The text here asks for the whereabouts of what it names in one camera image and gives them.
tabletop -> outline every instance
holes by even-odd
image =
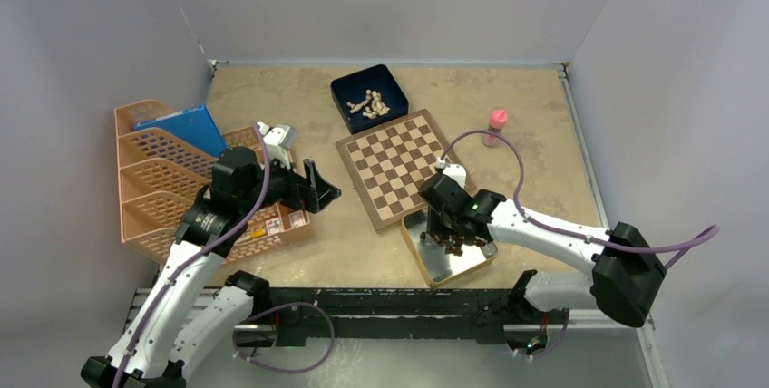
[[[225,265],[221,285],[246,270],[272,286],[426,287],[398,226],[376,233],[335,142],[350,135],[331,97],[330,83],[362,67],[220,66],[208,99],[222,132],[255,121],[285,123],[299,132],[296,161],[313,159],[324,179],[343,195],[312,217],[316,235]],[[410,102],[427,109],[447,139],[485,128],[497,108],[509,113],[503,134],[520,149],[526,170],[521,203],[580,224],[599,224],[584,162],[560,78],[555,69],[391,67]],[[518,181],[512,152],[487,148],[480,136],[455,151],[479,189],[511,196]],[[452,282],[456,288],[510,287],[522,271],[568,271],[536,252],[499,243],[489,266]]]

gray wall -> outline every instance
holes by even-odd
[[[655,308],[675,388],[766,386],[767,0],[608,0],[570,73],[613,220],[654,245],[723,231]]]
[[[80,387],[153,265],[122,247],[112,109],[202,102],[171,0],[0,0],[0,374]]]
[[[209,57],[563,62],[606,0],[180,0]]]

wooden chessboard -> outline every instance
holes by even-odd
[[[336,143],[374,228],[381,231],[426,204],[417,193],[449,142],[427,110],[377,125]],[[453,151],[447,161],[459,163]],[[467,178],[465,189],[475,191]]]

bottle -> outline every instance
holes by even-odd
[[[486,130],[501,132],[504,128],[504,124],[507,122],[507,112],[504,109],[497,109],[492,112],[492,116],[489,117],[489,127]],[[489,148],[499,144],[500,140],[489,134],[483,134],[483,144]]]

chessboard border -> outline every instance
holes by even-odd
[[[352,136],[345,137],[339,141],[336,141],[336,150],[339,152],[339,155],[342,157],[342,162],[344,162],[345,164],[347,173],[350,175],[350,178],[353,180],[353,186],[355,187],[355,191],[358,192],[357,193],[358,197],[361,199],[361,203],[363,203],[365,207],[365,212],[368,213],[368,217],[371,219],[371,223],[374,225],[374,229],[376,230],[376,232],[382,232],[385,229],[390,228],[392,225],[396,223],[400,223],[401,219],[404,218],[406,215],[411,214],[420,209],[424,209],[426,206],[424,204],[415,205],[410,209],[405,209],[401,211],[400,213],[396,214],[395,216],[387,220],[381,220],[379,218],[379,213],[376,210],[376,206],[374,205],[374,200],[371,199],[370,196],[368,196],[368,192],[366,192],[364,195],[361,195],[360,191],[358,191],[358,188],[363,188],[363,190],[366,190],[365,184],[363,182],[363,179],[360,176],[360,173],[358,173],[357,171],[357,167],[355,166],[355,163],[353,162],[352,156],[350,155],[350,152],[347,150],[346,145],[347,143],[350,143],[352,141],[357,141],[362,137],[369,136],[372,133],[375,133],[381,130],[386,130],[392,126],[398,125],[399,123],[410,121],[411,119],[417,118],[419,116],[424,116],[424,118],[427,120],[427,124],[430,125],[430,127],[433,129],[433,133],[435,134],[435,137],[438,139],[438,142],[441,143],[441,146],[446,148],[446,146],[449,145],[449,141],[446,140],[446,137],[443,135],[443,132],[441,131],[441,128],[438,126],[438,123],[435,121],[435,118],[433,118],[432,114],[430,114],[430,112],[427,111],[427,109],[421,109],[416,112],[407,113],[405,116],[401,116],[398,119],[387,121],[380,125],[376,125],[375,127],[369,128],[366,131],[361,131],[361,132],[358,132],[357,134],[353,134]],[[451,163],[462,164],[459,160],[459,157],[457,157],[457,155],[454,153],[453,150],[449,151],[448,157]],[[467,176],[464,189],[470,193],[475,192],[475,183],[470,178],[470,175]]]

